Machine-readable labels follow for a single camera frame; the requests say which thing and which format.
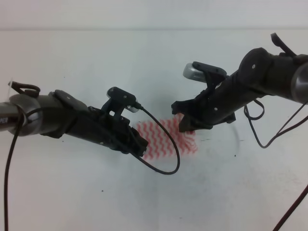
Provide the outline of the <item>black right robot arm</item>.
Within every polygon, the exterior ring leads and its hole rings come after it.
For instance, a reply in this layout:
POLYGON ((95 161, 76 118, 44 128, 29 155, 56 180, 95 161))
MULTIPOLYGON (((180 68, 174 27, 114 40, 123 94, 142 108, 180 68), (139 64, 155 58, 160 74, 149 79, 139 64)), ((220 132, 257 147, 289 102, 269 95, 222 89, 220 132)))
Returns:
POLYGON ((231 75, 216 66, 188 63, 183 76, 206 83, 207 88, 194 99, 172 104, 172 113, 183 115, 179 131, 212 129, 222 123, 230 124, 236 120, 237 110, 266 95, 306 103, 307 55, 296 55, 275 33, 271 35, 271 40, 283 50, 282 53, 273 55, 264 48, 252 49, 231 75))

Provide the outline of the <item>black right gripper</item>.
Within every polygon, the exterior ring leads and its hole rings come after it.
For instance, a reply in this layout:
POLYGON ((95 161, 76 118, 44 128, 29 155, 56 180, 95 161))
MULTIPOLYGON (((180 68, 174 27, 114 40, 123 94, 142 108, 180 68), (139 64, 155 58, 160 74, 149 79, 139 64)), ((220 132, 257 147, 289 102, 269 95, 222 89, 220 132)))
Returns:
POLYGON ((173 115, 184 115, 179 122, 179 132, 210 130, 215 125, 230 124, 236 120, 234 112, 230 115, 224 115, 217 107, 212 105, 210 98, 214 93, 213 88, 207 88, 193 100, 175 101, 171 105, 173 115))

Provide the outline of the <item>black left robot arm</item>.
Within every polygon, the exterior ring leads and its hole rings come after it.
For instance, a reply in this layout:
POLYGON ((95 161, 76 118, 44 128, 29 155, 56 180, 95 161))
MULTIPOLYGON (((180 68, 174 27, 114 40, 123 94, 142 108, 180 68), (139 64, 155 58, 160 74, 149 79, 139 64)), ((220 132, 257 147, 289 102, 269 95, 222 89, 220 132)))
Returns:
POLYGON ((0 104, 0 129, 19 136, 40 134, 59 139, 64 134, 124 154, 142 157, 148 141, 121 114, 125 108, 109 99, 101 109, 87 106, 63 90, 41 95, 40 88, 11 81, 17 93, 0 104))

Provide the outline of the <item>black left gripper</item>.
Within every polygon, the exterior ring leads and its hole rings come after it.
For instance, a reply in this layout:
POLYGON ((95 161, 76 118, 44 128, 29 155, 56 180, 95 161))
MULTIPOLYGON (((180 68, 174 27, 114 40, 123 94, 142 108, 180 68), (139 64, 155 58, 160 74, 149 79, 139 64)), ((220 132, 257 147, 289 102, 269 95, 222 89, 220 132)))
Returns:
POLYGON ((112 115, 94 107, 85 112, 78 112, 69 128, 69 135, 95 144, 108 147, 111 150, 143 157, 148 141, 133 127, 131 132, 138 145, 132 146, 129 134, 130 121, 120 116, 112 115))

